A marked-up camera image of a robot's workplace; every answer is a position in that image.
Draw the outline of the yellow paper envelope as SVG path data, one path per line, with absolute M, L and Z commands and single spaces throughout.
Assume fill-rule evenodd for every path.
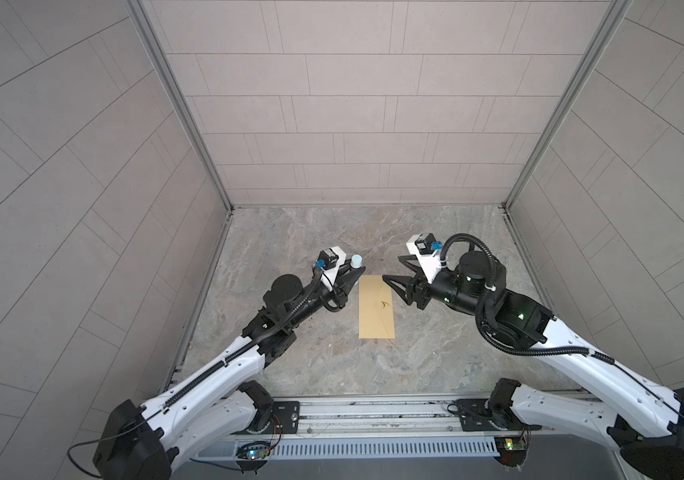
M 396 337 L 392 290 L 380 275 L 364 275 L 359 281 L 359 337 Z

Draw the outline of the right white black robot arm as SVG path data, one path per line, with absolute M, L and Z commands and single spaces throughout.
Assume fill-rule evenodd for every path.
M 606 446 L 651 479 L 684 478 L 684 388 L 671 390 L 604 353 L 536 300 L 506 286 L 506 268 L 479 250 L 456 268 L 440 256 L 407 255 L 412 276 L 384 282 L 407 304 L 431 300 L 474 317 L 481 337 L 512 356 L 537 358 L 594 395 L 578 400 L 500 379 L 481 417 L 504 430 L 548 427 Z

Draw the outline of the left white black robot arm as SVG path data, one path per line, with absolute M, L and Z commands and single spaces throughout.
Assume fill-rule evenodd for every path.
M 309 284 L 278 277 L 252 321 L 214 360 L 156 397 L 126 400 L 109 415 L 93 464 L 102 479 L 168 479 L 222 437 L 259 432 L 274 400 L 256 376 L 296 339 L 295 329 L 321 308 L 341 310 L 366 268 L 359 255 L 313 267 Z

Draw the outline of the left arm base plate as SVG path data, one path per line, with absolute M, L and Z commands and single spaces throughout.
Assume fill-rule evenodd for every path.
M 253 431 L 256 434 L 271 433 L 278 427 L 284 434 L 296 434 L 300 419 L 299 401 L 277 401 L 261 408 L 255 416 Z

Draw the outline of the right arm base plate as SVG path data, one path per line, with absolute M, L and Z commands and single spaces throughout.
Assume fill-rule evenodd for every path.
M 528 426 L 512 411 L 511 400 L 459 399 L 447 411 L 460 419 L 464 431 L 500 430 L 525 432 Z

